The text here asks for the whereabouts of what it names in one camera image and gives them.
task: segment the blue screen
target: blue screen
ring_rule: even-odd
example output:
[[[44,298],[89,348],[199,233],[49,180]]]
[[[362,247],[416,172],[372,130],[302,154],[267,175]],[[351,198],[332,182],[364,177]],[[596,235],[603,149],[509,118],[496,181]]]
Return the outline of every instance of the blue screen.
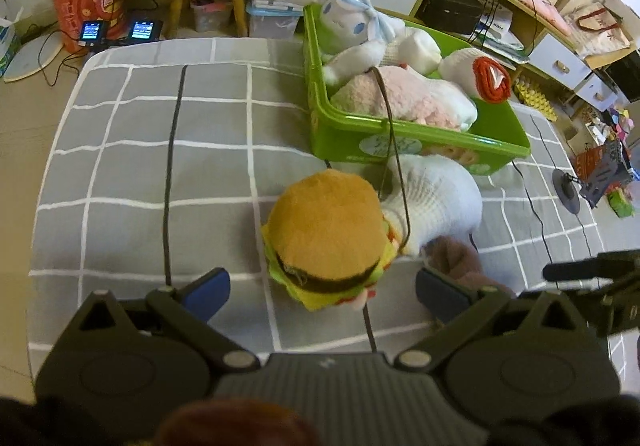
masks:
[[[151,31],[153,31],[153,28],[153,22],[136,22],[133,25],[131,37],[139,40],[148,40],[151,38]]]
[[[98,31],[100,31],[99,22],[86,22],[82,27],[82,39],[83,40],[95,40],[98,39]]]

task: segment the plush hamburger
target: plush hamburger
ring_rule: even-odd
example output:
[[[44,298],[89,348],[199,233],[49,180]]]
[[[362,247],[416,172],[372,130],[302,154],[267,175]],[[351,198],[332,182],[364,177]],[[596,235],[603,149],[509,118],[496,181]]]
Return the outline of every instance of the plush hamburger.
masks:
[[[371,184],[332,169],[287,188],[262,236],[271,276],[309,311],[366,301],[399,242]]]

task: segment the bed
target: bed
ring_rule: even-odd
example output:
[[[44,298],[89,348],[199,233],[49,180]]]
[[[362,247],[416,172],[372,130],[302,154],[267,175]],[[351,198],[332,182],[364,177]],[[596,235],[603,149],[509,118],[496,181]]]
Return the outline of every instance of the bed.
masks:
[[[181,39],[94,56],[69,98],[33,232],[28,339],[34,376],[91,291],[141,298],[164,283],[166,146],[184,65],[169,222],[175,285],[225,267],[230,299],[209,324],[262,359],[274,350],[370,350],[361,312],[336,306],[309,313],[266,274],[260,226],[287,185],[325,168],[310,154],[302,44]],[[527,191],[555,262],[596,254],[602,240],[584,200],[576,217],[554,196],[554,162],[571,167],[552,127],[534,110],[514,108],[532,149],[516,162],[524,181],[513,164],[476,177],[484,214],[473,236],[485,273],[519,292],[547,287],[542,227]],[[375,187],[382,175],[380,166],[332,165]],[[396,260],[369,303],[378,350],[390,358],[433,329],[414,294],[420,266],[421,260]],[[631,388],[627,371],[638,369],[635,339],[609,341],[625,388]]]

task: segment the round stand base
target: round stand base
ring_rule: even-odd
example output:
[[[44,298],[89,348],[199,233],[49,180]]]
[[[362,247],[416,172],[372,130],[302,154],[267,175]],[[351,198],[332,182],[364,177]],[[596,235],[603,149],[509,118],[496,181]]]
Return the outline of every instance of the round stand base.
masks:
[[[580,211],[580,197],[569,175],[556,169],[553,172],[552,178],[556,194],[560,198],[562,206],[564,206],[569,213],[577,215]]]

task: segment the black box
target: black box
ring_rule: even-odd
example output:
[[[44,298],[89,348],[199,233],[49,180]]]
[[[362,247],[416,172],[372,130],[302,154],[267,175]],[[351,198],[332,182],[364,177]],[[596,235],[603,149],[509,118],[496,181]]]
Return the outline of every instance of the black box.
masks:
[[[464,35],[474,31],[481,16],[478,0],[423,0],[416,13],[427,27]]]

